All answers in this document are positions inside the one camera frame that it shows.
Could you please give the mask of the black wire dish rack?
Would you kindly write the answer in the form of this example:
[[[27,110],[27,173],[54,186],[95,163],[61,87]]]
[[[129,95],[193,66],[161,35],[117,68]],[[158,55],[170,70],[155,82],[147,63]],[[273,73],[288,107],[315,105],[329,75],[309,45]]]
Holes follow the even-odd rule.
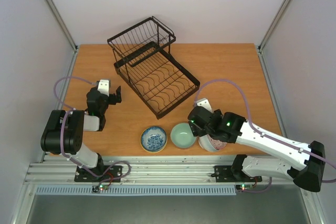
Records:
[[[200,82],[171,54],[172,29],[148,17],[110,37],[116,73],[157,119],[178,107],[200,88]]]

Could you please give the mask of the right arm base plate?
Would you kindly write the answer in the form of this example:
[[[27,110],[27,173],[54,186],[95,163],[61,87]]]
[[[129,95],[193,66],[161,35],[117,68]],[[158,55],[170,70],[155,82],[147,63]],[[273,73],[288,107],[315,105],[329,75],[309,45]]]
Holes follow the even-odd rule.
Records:
[[[214,172],[211,177],[215,178],[217,183],[242,183],[242,182],[262,182],[262,177],[251,177],[240,170],[233,170],[231,166],[217,165],[214,166]]]

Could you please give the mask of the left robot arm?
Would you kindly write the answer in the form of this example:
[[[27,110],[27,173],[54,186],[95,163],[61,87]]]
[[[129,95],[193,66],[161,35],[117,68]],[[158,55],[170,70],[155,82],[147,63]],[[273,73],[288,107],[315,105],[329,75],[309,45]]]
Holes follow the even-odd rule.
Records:
[[[92,180],[105,177],[106,168],[100,154],[83,143],[85,131],[101,132],[106,124],[105,113],[110,105],[121,103],[121,87],[115,93],[109,86],[99,84],[86,95],[86,110],[53,110],[41,137],[43,151],[62,155],[77,165]]]

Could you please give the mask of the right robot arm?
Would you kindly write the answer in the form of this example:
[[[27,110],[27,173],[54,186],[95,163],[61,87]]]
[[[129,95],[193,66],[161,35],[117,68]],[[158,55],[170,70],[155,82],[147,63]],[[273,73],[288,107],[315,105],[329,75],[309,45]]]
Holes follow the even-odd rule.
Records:
[[[287,179],[315,193],[321,190],[326,156],[322,143],[293,141],[264,131],[233,112],[211,112],[202,106],[194,107],[187,119],[194,136],[246,145],[270,155],[269,158],[237,155],[230,168],[235,181],[264,176]]]

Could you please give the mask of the celadon green bowl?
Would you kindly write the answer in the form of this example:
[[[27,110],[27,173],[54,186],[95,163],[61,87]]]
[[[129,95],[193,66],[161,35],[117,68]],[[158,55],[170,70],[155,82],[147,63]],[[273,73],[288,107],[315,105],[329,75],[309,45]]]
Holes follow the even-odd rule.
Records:
[[[172,143],[181,149],[192,147],[196,142],[188,123],[179,123],[171,130],[170,139]]]

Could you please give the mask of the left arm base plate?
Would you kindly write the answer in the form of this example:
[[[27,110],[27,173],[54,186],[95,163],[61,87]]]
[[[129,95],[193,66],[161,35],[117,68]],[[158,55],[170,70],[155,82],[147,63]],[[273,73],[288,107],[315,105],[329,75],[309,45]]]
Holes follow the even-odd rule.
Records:
[[[104,179],[110,181],[111,177],[114,178],[113,182],[120,182],[120,176],[122,175],[122,166],[114,165],[106,173],[105,170],[108,165],[104,165],[102,168],[93,168],[91,173],[83,168],[77,167],[75,172],[74,181],[77,183],[93,182],[97,183]]]

